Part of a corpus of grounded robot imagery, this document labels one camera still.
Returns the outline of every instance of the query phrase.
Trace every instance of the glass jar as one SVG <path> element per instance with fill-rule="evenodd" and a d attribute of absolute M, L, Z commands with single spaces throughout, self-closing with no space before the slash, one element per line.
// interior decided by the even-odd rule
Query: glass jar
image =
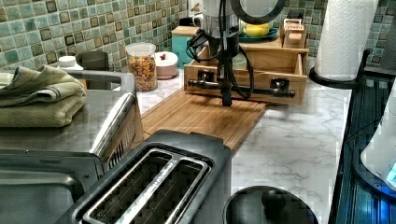
<path fill-rule="evenodd" d="M 155 45 L 150 43 L 135 43 L 125 47 L 128 55 L 129 72 L 134 74 L 137 91 L 154 91 L 157 89 L 155 49 Z"/>

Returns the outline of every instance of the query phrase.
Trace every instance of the bamboo cutting board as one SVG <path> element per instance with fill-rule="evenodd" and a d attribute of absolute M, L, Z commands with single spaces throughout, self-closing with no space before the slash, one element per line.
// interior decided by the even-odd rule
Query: bamboo cutting board
<path fill-rule="evenodd" d="M 142 115 L 145 137 L 160 129 L 203 133 L 222 138 L 233 154 L 262 117 L 266 104 L 187 94 L 179 90 Z"/>

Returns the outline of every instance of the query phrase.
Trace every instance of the paper towel roll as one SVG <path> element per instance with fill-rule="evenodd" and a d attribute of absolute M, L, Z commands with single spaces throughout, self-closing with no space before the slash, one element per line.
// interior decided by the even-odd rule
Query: paper towel roll
<path fill-rule="evenodd" d="M 319 76 L 357 76 L 377 5 L 378 0 L 329 0 L 315 66 Z"/>

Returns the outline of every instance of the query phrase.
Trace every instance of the knob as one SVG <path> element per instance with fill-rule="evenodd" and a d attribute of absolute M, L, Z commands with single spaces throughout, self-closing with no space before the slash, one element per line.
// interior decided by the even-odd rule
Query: knob
<path fill-rule="evenodd" d="M 285 195 L 277 189 L 268 189 L 262 193 L 262 205 L 268 212 L 279 212 L 286 205 Z"/>

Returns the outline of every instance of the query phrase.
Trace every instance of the marble countertop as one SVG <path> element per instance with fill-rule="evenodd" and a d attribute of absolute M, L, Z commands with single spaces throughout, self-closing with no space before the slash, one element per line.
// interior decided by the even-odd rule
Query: marble countertop
<path fill-rule="evenodd" d="M 157 90 L 139 92 L 141 113 L 182 83 L 180 70 Z M 233 157 L 232 194 L 258 185 L 284 189 L 328 223 L 350 93 L 308 80 L 301 105 L 270 105 Z"/>

